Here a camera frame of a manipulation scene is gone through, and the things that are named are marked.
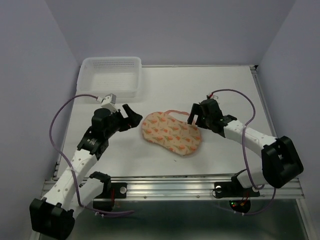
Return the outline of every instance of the orange patterned cloth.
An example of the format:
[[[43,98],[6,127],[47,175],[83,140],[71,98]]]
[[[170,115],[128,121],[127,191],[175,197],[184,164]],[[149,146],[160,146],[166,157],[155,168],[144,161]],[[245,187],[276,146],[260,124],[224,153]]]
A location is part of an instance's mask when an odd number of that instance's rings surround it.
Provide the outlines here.
[[[189,115],[174,110],[151,113],[142,122],[143,138],[181,156],[194,153],[201,143],[200,130],[195,125],[175,119],[169,115],[170,112]]]

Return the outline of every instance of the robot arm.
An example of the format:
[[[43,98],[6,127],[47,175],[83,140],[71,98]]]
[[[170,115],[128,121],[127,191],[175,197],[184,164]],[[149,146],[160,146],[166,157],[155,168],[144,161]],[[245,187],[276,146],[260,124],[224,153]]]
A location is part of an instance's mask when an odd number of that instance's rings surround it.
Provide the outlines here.
[[[101,107],[94,111],[91,126],[85,132],[69,166],[53,188],[42,199],[34,199],[29,206],[32,229],[55,239],[64,240],[71,233],[75,218],[83,211],[92,199],[111,189],[111,178],[107,174],[94,172],[82,186],[76,189],[88,171],[98,162],[109,146],[109,138],[116,132],[135,128],[142,116],[135,113],[125,104],[123,109],[126,118],[115,106],[115,95],[98,97]],[[75,195],[79,191],[80,206]]]
[[[195,124],[198,127],[209,129],[224,138],[242,144],[244,124],[234,116],[223,115],[215,99],[209,98],[199,104],[194,103],[188,124],[192,124],[195,115],[197,115]],[[249,127],[246,128],[244,137],[245,146],[262,160],[262,169],[251,170],[256,185],[270,184],[274,188],[281,188],[303,172],[303,165],[290,138],[267,136]],[[216,191],[217,198],[241,197],[252,187],[246,170],[233,176],[231,182],[217,182],[216,185],[221,187],[219,192]]]

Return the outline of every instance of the white wall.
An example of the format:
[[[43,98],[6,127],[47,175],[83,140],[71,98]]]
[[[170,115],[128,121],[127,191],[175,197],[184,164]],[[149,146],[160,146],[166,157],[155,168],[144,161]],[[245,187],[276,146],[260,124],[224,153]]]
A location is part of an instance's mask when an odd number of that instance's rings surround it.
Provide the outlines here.
[[[258,64],[294,0],[46,0],[79,63]]]
[[[297,0],[258,67],[277,134],[292,138],[320,236],[320,1]]]
[[[1,1],[0,33],[0,239],[25,240],[29,204],[57,158],[50,121],[74,94],[79,68],[43,0]],[[67,115],[57,121],[56,138]]]

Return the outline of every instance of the white tabletop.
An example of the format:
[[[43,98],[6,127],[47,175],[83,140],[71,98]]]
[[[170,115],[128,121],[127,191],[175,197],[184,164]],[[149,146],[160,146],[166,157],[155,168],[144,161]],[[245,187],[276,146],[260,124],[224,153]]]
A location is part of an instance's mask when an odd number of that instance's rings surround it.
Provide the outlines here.
[[[167,110],[190,112],[193,103],[205,100],[209,92],[229,88],[243,92],[253,101],[256,117],[250,127],[271,135],[248,66],[144,67],[142,73],[139,96],[129,100],[129,106],[143,117]],[[224,115],[233,115],[243,123],[251,118],[252,108],[241,95],[233,92],[219,92],[217,95]],[[70,159],[91,125],[94,110],[100,107],[98,103],[82,102],[76,101],[73,105],[64,143],[63,151]],[[181,157],[159,145],[146,142],[142,138],[141,126],[117,132],[110,138],[108,149],[88,175],[94,171],[112,177],[211,175],[237,173],[245,168],[242,148],[238,143],[210,130],[201,129],[201,135],[203,142],[195,154]],[[247,150],[247,157],[251,167],[261,166],[260,158],[250,150]],[[62,158],[58,177],[66,167]]]

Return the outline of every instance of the white plastic basket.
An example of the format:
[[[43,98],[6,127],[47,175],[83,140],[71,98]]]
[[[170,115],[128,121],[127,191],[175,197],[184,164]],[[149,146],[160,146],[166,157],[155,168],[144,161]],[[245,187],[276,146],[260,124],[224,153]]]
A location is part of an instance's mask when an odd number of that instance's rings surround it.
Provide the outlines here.
[[[89,57],[82,62],[76,89],[100,97],[112,93],[118,98],[133,98],[141,78],[139,57]]]

